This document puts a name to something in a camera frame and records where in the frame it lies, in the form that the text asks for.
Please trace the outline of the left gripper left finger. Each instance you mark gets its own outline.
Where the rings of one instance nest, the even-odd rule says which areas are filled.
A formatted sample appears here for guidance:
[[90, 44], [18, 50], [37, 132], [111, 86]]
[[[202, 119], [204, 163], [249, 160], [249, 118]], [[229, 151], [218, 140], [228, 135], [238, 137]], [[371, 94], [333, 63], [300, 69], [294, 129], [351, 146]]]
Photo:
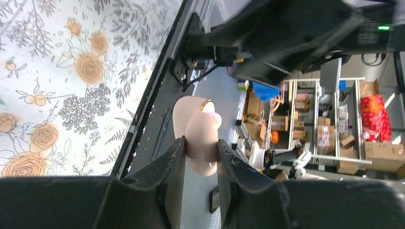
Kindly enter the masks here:
[[185, 139], [123, 179], [9, 177], [0, 181], [3, 229], [177, 229]]

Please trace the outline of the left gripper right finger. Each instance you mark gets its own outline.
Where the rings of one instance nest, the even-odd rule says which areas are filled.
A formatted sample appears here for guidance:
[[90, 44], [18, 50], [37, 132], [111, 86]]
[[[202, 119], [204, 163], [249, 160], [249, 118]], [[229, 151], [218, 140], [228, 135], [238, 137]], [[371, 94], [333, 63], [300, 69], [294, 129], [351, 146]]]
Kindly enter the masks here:
[[402, 229], [405, 197], [371, 180], [272, 180], [218, 142], [224, 229]]

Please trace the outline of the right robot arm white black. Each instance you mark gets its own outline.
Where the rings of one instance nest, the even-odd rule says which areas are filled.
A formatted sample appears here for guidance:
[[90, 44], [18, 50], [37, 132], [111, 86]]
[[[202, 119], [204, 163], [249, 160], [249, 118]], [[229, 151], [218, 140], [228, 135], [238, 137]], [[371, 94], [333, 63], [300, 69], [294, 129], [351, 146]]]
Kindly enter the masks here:
[[402, 0], [252, 0], [209, 33], [190, 35], [185, 52], [223, 67], [244, 59], [233, 78], [274, 87], [302, 66], [404, 49]]

